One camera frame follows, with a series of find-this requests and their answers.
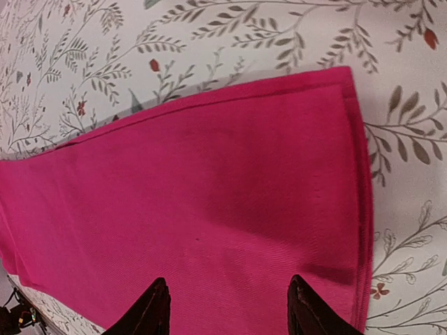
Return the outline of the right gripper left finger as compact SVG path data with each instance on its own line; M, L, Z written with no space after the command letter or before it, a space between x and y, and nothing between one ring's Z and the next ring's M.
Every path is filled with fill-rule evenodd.
M104 335L169 335L171 296L159 277Z

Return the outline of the pink garment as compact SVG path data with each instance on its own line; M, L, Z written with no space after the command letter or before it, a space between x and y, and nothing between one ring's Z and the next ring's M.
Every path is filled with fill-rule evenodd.
M373 201L350 68L259 80L1 162L1 261L102 328L165 278L172 334L288 334L300 275L359 332Z

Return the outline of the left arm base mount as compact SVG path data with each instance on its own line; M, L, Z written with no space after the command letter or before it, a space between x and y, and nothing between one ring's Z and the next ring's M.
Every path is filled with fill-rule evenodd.
M1 335L20 334L37 322L34 307L14 288L7 302L1 306Z

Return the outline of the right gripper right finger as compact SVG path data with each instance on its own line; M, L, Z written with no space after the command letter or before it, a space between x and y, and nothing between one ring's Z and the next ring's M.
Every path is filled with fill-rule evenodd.
M287 292L290 335L361 335L339 317L300 275L294 275Z

